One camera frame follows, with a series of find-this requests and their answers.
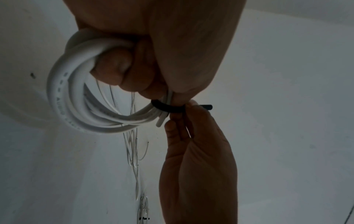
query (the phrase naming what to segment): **black zip tie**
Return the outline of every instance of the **black zip tie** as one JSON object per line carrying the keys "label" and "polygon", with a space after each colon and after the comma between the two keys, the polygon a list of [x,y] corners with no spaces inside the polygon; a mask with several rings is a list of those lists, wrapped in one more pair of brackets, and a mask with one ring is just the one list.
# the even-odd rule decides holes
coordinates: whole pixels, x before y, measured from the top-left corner
{"label": "black zip tie", "polygon": [[[183,113],[185,112],[185,105],[176,107],[176,106],[171,106],[162,103],[160,100],[151,100],[151,104],[156,107],[159,110],[162,110],[164,112],[169,112],[169,113]],[[200,105],[206,110],[212,110],[213,106],[212,105]]]}

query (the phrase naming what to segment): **skin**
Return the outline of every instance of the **skin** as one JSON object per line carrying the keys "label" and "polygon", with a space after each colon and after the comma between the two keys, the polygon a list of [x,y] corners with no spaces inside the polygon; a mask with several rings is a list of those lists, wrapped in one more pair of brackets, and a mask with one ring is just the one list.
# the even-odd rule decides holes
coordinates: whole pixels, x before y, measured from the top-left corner
{"label": "skin", "polygon": [[174,223],[237,223],[237,168],[230,145],[208,111],[190,101],[213,80],[245,0],[64,0],[79,28],[129,38],[133,51],[112,49],[92,70],[110,85],[149,99],[174,92],[165,125],[168,150],[159,190]]}
{"label": "skin", "polygon": [[133,52],[114,49],[92,74],[158,99],[167,87],[183,105],[213,80],[246,0],[64,0],[79,28],[124,34]]}

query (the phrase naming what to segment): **dark line on wall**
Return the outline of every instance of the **dark line on wall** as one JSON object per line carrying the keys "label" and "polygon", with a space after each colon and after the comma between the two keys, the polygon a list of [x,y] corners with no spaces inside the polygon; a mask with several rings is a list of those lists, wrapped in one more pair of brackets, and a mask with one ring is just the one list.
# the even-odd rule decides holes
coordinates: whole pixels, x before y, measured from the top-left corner
{"label": "dark line on wall", "polygon": [[353,213],[353,210],[354,210],[354,204],[353,204],[353,207],[351,207],[351,210],[350,210],[350,212],[349,212],[349,215],[348,215],[346,221],[344,222],[344,224],[347,224],[347,222],[348,222],[348,220],[349,220],[351,214]]}

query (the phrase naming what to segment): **person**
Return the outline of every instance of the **person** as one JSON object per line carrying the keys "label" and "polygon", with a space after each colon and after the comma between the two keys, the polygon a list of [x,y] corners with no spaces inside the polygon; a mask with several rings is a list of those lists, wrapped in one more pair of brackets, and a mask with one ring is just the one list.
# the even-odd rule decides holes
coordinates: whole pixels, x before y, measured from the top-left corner
{"label": "person", "polygon": [[167,224],[237,223],[237,168],[208,111],[191,99],[213,80],[246,0],[64,0],[78,27],[133,39],[131,52],[105,52],[92,70],[107,84],[173,105],[159,183]]}

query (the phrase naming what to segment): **human hand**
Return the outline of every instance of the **human hand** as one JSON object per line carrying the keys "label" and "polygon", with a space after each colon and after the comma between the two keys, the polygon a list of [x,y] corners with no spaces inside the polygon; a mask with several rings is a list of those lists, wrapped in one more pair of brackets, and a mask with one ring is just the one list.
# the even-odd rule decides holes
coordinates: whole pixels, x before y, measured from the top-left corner
{"label": "human hand", "polygon": [[195,101],[170,118],[159,184],[166,224],[237,223],[237,168],[224,134]]}
{"label": "human hand", "polygon": [[180,106],[205,89],[221,63],[246,0],[64,0],[79,28],[138,36],[133,52],[102,55],[94,77]]}

